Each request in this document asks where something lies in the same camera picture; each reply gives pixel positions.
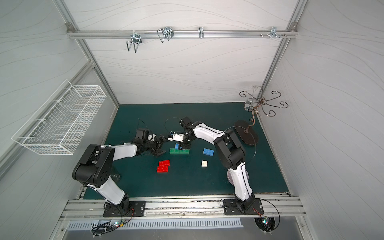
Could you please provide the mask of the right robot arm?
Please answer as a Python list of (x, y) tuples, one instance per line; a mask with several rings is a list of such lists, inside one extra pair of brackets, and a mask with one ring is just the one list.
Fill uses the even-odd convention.
[(248, 212), (256, 198), (247, 179), (246, 150), (235, 132), (231, 129), (216, 130), (188, 117), (182, 118), (180, 124), (185, 131), (183, 144), (189, 145), (195, 139), (202, 139), (215, 146), (222, 165), (229, 170), (234, 182), (237, 209), (242, 214)]

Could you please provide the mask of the small white lego brick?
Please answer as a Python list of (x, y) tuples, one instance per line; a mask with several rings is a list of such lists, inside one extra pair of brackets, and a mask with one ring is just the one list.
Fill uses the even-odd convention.
[(202, 166), (202, 168), (206, 168), (208, 166), (208, 162), (207, 161), (202, 161), (201, 166)]

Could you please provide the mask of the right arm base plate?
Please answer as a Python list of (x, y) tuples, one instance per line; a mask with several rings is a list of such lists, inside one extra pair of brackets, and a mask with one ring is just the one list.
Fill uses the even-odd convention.
[(260, 199), (250, 199), (244, 203), (236, 199), (223, 199), (221, 207), (226, 216), (264, 215), (264, 208)]

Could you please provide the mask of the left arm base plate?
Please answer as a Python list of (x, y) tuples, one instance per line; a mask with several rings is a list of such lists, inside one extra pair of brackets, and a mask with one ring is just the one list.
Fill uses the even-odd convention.
[(106, 202), (104, 205), (104, 218), (125, 218), (125, 217), (143, 217), (146, 207), (146, 201), (121, 202), (119, 205), (113, 205)]

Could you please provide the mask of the large green lego brick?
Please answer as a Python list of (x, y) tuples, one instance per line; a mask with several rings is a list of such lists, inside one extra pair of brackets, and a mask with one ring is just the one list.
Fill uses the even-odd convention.
[(169, 153), (171, 155), (189, 155), (190, 154), (190, 150), (186, 149), (186, 150), (179, 150), (179, 149), (176, 149), (176, 148), (171, 148), (169, 150)]

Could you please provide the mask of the red lego brick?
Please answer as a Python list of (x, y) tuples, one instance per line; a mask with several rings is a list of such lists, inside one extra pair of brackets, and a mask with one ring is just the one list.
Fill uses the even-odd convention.
[(157, 167), (157, 173), (168, 173), (169, 172), (169, 166), (158, 166)]
[(159, 167), (169, 166), (170, 160), (164, 160), (159, 162)]

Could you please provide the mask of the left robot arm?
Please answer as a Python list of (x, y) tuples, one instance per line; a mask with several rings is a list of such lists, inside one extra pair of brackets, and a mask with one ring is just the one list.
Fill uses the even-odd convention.
[(112, 178), (113, 162), (137, 157), (144, 152), (159, 157), (165, 153), (162, 150), (165, 142), (162, 135), (153, 134), (148, 129), (137, 129), (136, 136), (128, 143), (117, 146), (90, 144), (76, 164), (72, 178), (99, 193), (108, 206), (126, 212), (130, 209), (129, 197)]

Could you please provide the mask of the long blue lego brick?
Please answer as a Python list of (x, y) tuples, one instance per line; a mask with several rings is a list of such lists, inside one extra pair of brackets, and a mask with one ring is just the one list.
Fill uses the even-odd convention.
[(212, 157), (214, 155), (214, 150), (204, 148), (203, 154)]

